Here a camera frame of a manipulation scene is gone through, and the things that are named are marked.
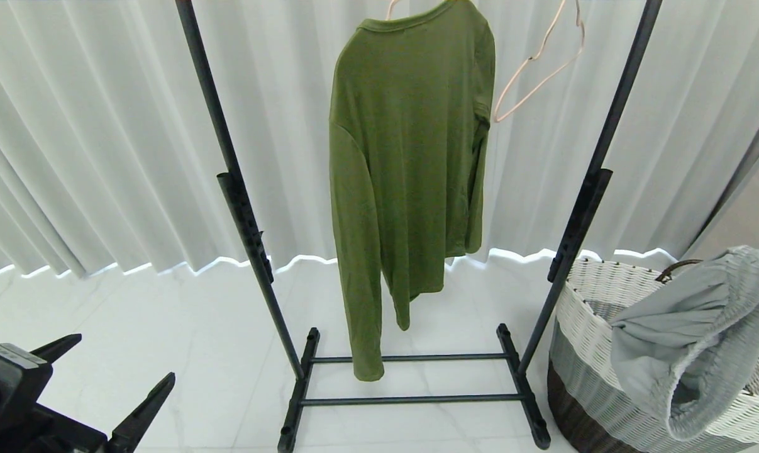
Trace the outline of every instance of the dark brown basket bottom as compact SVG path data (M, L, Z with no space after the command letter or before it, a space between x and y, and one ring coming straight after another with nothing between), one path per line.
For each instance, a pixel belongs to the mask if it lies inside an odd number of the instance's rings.
M575 450L580 453L643 453L613 438L600 423L586 415L583 406L567 392L560 376L552 368L552 361L546 385L555 423Z

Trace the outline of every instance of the green sleeve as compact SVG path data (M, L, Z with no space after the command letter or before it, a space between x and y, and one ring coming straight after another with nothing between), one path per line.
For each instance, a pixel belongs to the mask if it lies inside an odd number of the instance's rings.
M474 253L482 244L482 200L485 180L485 150L491 128L491 103L494 99L496 71L494 35L486 28L477 40L474 57L474 141L472 142L472 175L469 179L468 230L466 252Z
M365 155L350 133L330 123L331 222L345 302L354 375L382 377L379 221Z

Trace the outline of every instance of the horizontal metal bar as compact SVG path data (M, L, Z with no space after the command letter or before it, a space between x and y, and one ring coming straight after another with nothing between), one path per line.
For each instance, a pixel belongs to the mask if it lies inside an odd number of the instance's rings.
M483 401L522 401L521 393L495 393L489 395L443 396L376 396L376 398L318 398L301 400L302 406L321 405L384 405L415 403L467 403Z
M434 362L434 361L502 361L508 356L502 352L490 354L424 354L385 355L382 362ZM351 357L313 357L313 364L350 364Z

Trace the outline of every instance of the green shirt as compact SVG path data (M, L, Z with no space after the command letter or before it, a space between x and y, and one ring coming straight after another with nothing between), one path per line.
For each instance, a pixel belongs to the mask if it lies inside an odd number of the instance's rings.
M330 183L337 263L361 381L382 377L380 271L396 321L443 289L443 260L482 240L494 37L469 0L365 20L331 90Z

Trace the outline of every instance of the basket handle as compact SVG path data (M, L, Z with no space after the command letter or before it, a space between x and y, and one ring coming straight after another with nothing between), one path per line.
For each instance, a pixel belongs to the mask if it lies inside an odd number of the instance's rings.
M683 260L678 261L678 263L670 264L670 266L667 267L667 269L664 269L664 272L659 274L659 276L656 277L656 281L660 281L662 283L667 283L670 280L673 279L673 271L678 269L679 267L687 266L689 264L698 264L701 263L703 260Z

